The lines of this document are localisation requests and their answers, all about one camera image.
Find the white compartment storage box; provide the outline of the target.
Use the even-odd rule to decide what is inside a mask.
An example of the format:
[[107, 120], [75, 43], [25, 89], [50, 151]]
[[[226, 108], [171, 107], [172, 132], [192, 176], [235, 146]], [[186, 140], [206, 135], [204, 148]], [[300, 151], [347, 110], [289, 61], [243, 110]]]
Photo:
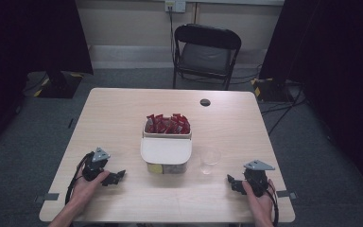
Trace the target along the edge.
[[[149, 137], [149, 138], [190, 139], [192, 141], [192, 132], [191, 131], [188, 134], [147, 133], [147, 132], [145, 132], [146, 123], [143, 127], [142, 139]], [[163, 169], [164, 169], [163, 174], [182, 174], [186, 171], [187, 162], [184, 164], [181, 164], [181, 165], [162, 165]]]

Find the white box lid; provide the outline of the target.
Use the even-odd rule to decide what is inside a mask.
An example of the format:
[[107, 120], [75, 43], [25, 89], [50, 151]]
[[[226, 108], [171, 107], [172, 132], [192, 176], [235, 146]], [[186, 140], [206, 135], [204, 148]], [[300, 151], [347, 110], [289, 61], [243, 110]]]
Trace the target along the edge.
[[160, 165], [181, 165], [191, 157], [192, 141], [174, 138], [143, 138], [141, 156], [144, 161]]

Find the black stand base striped tape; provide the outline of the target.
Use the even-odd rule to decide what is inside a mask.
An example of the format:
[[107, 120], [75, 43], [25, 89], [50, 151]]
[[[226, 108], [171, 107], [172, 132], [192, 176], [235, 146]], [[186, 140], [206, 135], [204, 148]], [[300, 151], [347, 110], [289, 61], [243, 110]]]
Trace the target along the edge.
[[252, 79], [253, 92], [258, 100], [264, 102], [292, 102], [293, 97], [284, 83], [275, 79]]
[[81, 74], [71, 72], [48, 71], [47, 75], [35, 97], [72, 98], [83, 79]]

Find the bunch of red packets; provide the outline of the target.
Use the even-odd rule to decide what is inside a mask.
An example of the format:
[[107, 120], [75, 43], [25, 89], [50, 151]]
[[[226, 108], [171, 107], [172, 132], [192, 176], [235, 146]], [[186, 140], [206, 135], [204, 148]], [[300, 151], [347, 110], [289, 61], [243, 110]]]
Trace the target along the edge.
[[147, 133], [188, 134], [190, 131], [187, 117], [180, 113], [173, 113], [171, 116], [151, 114], [147, 117], [145, 126]]

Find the person's left hand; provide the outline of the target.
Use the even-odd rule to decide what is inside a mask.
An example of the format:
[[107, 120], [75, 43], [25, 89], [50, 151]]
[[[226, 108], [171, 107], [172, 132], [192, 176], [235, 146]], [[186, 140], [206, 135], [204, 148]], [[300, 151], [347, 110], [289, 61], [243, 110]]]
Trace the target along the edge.
[[104, 170], [94, 180], [89, 182], [82, 176], [82, 171], [80, 170], [69, 203], [75, 205], [77, 208], [84, 208], [94, 195], [95, 190], [109, 174], [110, 172], [108, 170]]

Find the black folding chair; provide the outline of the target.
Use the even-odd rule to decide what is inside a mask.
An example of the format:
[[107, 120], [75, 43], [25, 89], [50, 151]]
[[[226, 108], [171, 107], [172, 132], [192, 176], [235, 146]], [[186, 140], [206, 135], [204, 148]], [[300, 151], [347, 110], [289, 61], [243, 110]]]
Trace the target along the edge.
[[174, 31], [173, 87], [177, 75], [220, 79], [229, 89], [241, 39], [226, 28], [186, 24]]

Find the person's right hand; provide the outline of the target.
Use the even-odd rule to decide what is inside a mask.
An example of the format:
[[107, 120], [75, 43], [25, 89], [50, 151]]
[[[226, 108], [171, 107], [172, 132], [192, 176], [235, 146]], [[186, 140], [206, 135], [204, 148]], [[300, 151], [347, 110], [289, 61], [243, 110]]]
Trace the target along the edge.
[[272, 215], [272, 199], [269, 195], [256, 197], [249, 183], [242, 183], [247, 194], [249, 208], [255, 221], [271, 222]]

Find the black curtain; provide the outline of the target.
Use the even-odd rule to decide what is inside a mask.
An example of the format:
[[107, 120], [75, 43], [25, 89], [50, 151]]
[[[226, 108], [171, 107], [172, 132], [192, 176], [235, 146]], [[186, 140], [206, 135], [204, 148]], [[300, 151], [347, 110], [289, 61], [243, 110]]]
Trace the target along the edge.
[[260, 76], [302, 83], [363, 176], [363, 0], [285, 0]]
[[40, 71], [93, 72], [76, 0], [0, 0], [0, 132]]

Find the yellow packet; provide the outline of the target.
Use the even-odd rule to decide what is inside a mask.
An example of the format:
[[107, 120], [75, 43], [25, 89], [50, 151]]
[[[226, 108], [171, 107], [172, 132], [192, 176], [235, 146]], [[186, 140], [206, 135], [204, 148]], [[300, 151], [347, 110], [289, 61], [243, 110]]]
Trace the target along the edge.
[[163, 166], [160, 164], [148, 164], [147, 165], [147, 170], [151, 173], [156, 173], [156, 174], [163, 174], [164, 173], [164, 169]]

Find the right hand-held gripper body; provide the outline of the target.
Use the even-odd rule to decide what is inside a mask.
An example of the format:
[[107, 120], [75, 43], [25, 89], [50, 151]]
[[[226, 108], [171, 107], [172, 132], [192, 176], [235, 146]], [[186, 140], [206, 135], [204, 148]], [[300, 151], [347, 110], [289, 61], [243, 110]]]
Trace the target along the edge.
[[244, 164], [244, 168], [245, 180], [251, 186], [252, 194], [255, 197], [260, 198], [264, 194], [268, 194], [269, 196], [273, 195], [272, 192], [268, 191], [270, 185], [266, 174], [267, 170], [274, 170], [273, 166], [260, 160], [254, 160]]

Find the clear plastic cup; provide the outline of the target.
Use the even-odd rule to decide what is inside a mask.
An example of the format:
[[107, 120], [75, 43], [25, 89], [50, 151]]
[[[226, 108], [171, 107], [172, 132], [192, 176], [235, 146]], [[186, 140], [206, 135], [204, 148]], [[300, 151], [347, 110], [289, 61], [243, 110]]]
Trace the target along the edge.
[[210, 174], [221, 159], [221, 152], [215, 148], [204, 148], [200, 152], [200, 170], [203, 174]]

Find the grey tape strip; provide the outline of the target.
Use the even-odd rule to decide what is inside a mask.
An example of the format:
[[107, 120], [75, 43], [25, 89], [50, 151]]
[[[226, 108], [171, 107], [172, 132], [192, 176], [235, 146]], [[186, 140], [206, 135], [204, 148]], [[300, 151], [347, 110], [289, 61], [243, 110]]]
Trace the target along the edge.
[[277, 191], [276, 194], [279, 198], [289, 197], [292, 200], [298, 198], [297, 193], [294, 191], [283, 190], [283, 191]]
[[59, 197], [59, 193], [45, 193], [35, 198], [36, 203], [44, 203], [45, 201], [56, 201]]

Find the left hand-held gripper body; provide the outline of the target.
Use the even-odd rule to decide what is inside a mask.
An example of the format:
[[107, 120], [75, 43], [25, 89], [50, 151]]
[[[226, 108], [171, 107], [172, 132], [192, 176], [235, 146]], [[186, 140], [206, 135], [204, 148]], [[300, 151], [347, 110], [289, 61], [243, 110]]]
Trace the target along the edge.
[[82, 170], [84, 179], [88, 182], [94, 180], [103, 171], [110, 157], [111, 155], [102, 148], [96, 148], [95, 151], [88, 153]]

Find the white wall socket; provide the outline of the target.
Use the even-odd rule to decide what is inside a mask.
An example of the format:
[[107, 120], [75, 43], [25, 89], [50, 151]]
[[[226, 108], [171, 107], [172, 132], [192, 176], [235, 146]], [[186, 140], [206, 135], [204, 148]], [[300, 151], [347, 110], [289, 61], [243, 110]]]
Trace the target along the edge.
[[164, 10], [166, 12], [185, 13], [186, 2], [184, 0], [165, 0]]

